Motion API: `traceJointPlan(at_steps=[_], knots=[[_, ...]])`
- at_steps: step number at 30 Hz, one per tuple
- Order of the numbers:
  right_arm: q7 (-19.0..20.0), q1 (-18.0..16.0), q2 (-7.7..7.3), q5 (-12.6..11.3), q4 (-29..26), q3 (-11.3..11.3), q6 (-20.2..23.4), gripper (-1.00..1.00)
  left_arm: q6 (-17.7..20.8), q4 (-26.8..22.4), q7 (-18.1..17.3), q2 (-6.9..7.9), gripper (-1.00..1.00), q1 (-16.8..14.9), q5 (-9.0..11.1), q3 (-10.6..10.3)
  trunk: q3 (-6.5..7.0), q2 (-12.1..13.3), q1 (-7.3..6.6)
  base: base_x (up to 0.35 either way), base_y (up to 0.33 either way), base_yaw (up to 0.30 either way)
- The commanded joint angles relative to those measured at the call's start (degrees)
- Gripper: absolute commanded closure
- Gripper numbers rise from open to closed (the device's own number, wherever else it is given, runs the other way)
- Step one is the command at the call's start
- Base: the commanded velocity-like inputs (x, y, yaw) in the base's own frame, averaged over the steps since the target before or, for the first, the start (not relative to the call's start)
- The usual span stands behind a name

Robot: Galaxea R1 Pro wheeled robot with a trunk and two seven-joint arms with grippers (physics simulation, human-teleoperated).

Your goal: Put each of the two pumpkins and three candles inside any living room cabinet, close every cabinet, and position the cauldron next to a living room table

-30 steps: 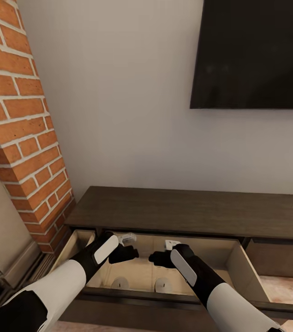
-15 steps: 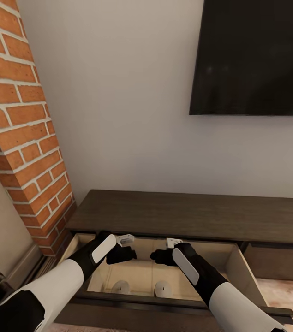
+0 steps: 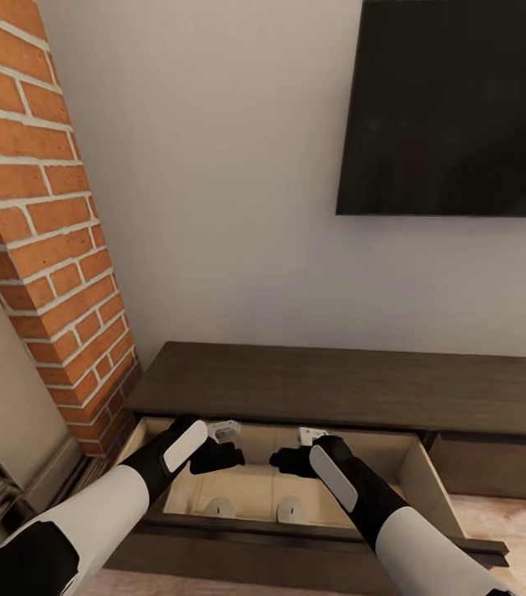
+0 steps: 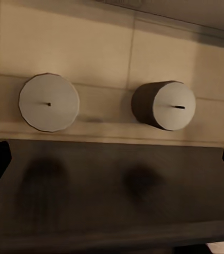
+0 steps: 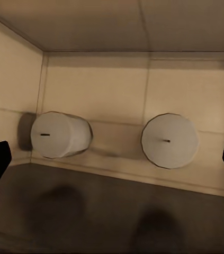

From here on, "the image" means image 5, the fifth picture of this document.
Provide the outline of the pillar candle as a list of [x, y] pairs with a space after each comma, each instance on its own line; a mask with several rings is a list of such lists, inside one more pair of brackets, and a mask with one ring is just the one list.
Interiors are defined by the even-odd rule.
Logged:
[[50, 111], [37, 118], [31, 130], [36, 152], [49, 159], [75, 156], [92, 143], [92, 128], [84, 118]]
[[146, 158], [154, 165], [178, 169], [197, 154], [199, 136], [190, 120], [180, 114], [166, 113], [148, 121], [140, 142]]

